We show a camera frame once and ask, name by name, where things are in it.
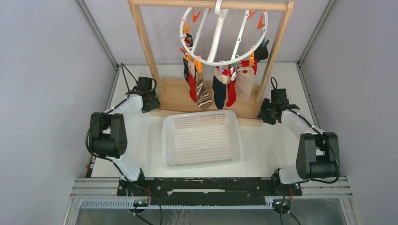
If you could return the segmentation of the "red sock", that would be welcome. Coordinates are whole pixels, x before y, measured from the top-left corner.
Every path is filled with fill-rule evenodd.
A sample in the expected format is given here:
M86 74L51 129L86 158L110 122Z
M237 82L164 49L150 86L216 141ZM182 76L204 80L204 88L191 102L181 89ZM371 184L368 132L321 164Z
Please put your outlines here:
M236 77L237 71L236 68L233 66L228 67L228 75L229 75L229 82L227 84L227 107L231 107L237 100L237 93L236 93Z

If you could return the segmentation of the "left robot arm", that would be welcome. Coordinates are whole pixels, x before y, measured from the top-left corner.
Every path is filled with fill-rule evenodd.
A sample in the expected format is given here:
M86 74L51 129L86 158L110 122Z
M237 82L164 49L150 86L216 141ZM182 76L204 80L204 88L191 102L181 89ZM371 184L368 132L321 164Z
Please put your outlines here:
M156 88L155 79L139 77L137 85L126 92L120 103L104 112L94 112L91 115L90 127L85 137L88 152L114 165L121 178L130 181L128 188L135 195L142 195L146 191L147 183L139 178L141 168L125 154L128 146L125 122L139 111L146 113L160 108Z

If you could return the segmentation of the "navy sock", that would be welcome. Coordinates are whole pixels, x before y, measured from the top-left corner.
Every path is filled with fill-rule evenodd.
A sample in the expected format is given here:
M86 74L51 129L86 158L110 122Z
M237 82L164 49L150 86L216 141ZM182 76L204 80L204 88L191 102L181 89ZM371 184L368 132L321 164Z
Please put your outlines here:
M214 92L214 103L217 109L222 109L225 105L227 96L227 84L230 81L230 73L223 66L216 66L212 81L212 89Z

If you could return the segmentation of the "white round clip hanger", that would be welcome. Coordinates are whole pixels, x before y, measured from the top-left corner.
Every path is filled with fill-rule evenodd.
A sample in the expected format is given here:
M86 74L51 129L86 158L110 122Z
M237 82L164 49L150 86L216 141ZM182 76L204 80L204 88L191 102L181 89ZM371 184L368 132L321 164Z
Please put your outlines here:
M266 38L268 12L225 8L223 0L217 0L213 7L196 9L189 7L180 22L179 36L183 50L199 66L236 65L249 60L254 63L254 51ZM184 33L193 37L193 47L184 43Z

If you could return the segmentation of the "white perforated plastic basket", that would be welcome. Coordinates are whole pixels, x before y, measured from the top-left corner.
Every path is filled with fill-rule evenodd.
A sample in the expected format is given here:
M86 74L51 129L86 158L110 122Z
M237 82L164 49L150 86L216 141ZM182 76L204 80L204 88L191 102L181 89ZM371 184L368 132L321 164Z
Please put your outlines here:
M244 159L240 127L231 110L167 116L161 147L169 170L231 165Z

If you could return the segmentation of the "brown striped sock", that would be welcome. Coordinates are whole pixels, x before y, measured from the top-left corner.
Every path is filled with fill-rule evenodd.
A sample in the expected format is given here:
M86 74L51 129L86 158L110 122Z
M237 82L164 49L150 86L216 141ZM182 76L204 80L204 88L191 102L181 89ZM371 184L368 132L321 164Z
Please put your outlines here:
M201 108L201 110L208 109L212 104L212 99L210 94L206 90L204 86L202 70L199 67L199 63L195 64L195 82L196 82L196 96L197 96L197 105Z

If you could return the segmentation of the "beige reindeer sock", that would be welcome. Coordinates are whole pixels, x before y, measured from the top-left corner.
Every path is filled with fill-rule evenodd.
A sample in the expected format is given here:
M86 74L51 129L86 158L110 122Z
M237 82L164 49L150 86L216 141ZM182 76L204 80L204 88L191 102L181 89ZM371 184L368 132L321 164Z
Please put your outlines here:
M253 64L250 64L249 60L240 61L238 64L236 89L237 94L239 94L242 100L248 100L251 95L254 78L257 73L257 66L257 60L255 60Z

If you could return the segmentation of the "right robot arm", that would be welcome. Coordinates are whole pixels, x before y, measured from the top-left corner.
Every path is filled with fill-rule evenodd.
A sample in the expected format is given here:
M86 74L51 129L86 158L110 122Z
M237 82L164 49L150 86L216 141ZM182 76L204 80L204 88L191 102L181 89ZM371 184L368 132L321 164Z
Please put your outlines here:
M297 105L289 103L286 89L271 90L271 98L263 100L257 118L270 125L284 125L299 141L295 163L274 172L278 176L271 182L275 194L284 195L294 183L317 181L331 184L338 181L337 135L311 124Z

